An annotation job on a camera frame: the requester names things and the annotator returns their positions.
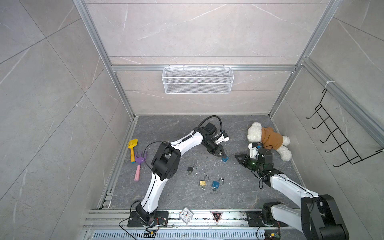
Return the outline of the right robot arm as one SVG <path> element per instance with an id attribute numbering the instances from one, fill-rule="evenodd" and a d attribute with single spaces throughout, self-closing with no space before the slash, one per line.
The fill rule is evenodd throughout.
<path id="1" fill-rule="evenodd" d="M 289 179 L 275 169 L 272 152 L 256 150 L 256 158 L 248 154 L 235 156 L 239 164 L 259 179 L 259 186 L 279 191 L 297 205 L 289 208 L 280 202 L 263 205 L 261 220 L 264 225 L 284 223 L 304 234 L 308 240 L 348 240 L 348 229 L 338 205 L 330 195 L 320 195 Z"/>

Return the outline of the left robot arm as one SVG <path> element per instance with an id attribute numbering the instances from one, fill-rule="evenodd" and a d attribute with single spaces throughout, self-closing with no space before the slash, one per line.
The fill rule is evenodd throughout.
<path id="1" fill-rule="evenodd" d="M 181 139 L 174 142 L 162 141 L 151 163 L 152 178 L 146 195 L 136 206 L 139 219 L 146 226 L 155 220 L 160 196 L 167 181 L 177 172 L 183 154 L 196 146 L 203 145 L 208 153 L 226 162 L 229 157 L 221 143 L 228 140 L 229 136 L 223 130 L 221 118 L 212 115 L 205 118 Z"/>

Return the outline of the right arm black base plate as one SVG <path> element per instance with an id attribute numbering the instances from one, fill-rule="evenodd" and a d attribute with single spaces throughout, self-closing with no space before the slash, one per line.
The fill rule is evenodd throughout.
<path id="1" fill-rule="evenodd" d="M 246 221 L 249 227 L 288 227 L 287 224 L 277 221 L 263 221 L 262 211 L 246 211 L 243 214 L 243 220 Z"/>

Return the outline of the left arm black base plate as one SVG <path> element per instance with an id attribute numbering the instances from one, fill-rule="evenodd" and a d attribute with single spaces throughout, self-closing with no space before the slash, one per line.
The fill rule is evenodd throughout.
<path id="1" fill-rule="evenodd" d="M 128 219 L 127 227 L 128 228 L 139 228 L 139 227 L 149 227 L 155 226 L 158 224 L 168 225 L 169 212 L 168 211 L 157 211 L 152 217 L 148 219 L 142 219 L 137 212 L 132 212 L 130 218 Z"/>

